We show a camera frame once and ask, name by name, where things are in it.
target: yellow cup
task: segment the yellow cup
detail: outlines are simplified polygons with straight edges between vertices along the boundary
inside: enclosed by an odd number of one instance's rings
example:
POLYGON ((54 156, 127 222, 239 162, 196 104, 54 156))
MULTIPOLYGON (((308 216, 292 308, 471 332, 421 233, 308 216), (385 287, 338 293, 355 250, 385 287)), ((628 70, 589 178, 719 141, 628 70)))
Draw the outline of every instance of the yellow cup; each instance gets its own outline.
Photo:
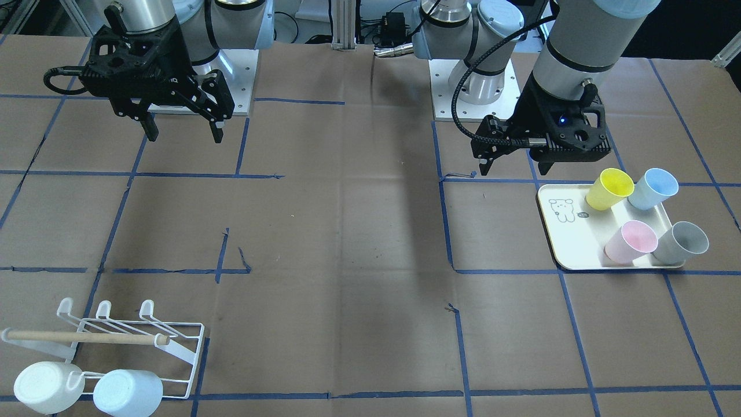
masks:
POLYGON ((595 210, 607 210, 633 194, 631 177, 617 168, 607 168, 589 188, 587 204, 595 210))

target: blue cup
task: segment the blue cup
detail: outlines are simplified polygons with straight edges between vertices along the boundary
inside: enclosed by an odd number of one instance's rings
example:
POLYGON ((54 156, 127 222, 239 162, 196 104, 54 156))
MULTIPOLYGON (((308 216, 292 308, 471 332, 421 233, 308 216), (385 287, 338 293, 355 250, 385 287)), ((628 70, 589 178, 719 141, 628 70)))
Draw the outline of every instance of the blue cup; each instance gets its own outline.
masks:
POLYGON ((648 210, 679 191, 674 175, 661 168, 651 168, 643 174, 628 201, 639 210, 648 210))

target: cup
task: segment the cup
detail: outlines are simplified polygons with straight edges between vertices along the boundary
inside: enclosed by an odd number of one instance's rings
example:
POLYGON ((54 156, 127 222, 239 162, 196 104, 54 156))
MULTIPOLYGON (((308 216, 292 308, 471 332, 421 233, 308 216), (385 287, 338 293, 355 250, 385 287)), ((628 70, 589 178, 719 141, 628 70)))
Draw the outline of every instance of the cup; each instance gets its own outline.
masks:
POLYGON ((679 183, 674 175, 661 168, 651 168, 638 181, 628 201, 636 209, 648 210, 678 191, 679 183))
POLYGON ((708 235, 694 223, 677 222, 659 239, 654 251, 656 259, 667 265, 676 265, 708 251, 708 235))
POLYGON ((658 239, 656 232, 646 223, 629 220, 613 235, 605 245, 605 255, 621 265, 632 263, 656 250, 658 239))
POLYGON ((64 362, 36 362, 22 370, 13 393, 31 410, 41 414, 60 413, 75 404, 85 387, 82 371, 64 362))
POLYGON ((113 417, 149 417, 162 401, 162 380, 154 372, 114 370, 93 390, 93 403, 113 417))
POLYGON ((587 204, 595 210, 607 210, 633 193, 635 185, 625 172, 607 168, 587 192, 587 204))

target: tray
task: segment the tray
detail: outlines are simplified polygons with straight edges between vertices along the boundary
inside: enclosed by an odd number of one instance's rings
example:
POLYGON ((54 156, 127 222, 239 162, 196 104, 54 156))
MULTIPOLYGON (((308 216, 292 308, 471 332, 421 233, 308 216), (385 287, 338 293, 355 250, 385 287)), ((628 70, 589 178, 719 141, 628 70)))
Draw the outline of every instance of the tray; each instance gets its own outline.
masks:
POLYGON ((590 184, 547 184, 538 190, 538 206, 556 261, 565 269, 668 269, 684 263, 666 265, 652 254, 634 260, 631 265, 613 262, 605 255, 605 244, 628 220, 640 220, 658 237, 671 227, 671 221, 658 206, 650 210, 634 208, 628 199, 610 209, 598 211, 585 201, 590 184))

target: wooden rod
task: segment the wooden rod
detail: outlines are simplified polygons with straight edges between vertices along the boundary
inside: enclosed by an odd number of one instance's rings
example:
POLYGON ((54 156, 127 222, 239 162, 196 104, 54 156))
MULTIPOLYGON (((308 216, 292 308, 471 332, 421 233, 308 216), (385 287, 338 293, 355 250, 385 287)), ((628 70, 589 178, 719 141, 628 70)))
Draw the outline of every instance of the wooden rod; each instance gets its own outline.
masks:
POLYGON ((154 344, 162 346, 170 342, 166 335, 127 335, 124 333, 79 333, 42 332, 36 330, 10 330, 7 339, 17 341, 50 341, 59 343, 89 342, 109 344, 154 344))

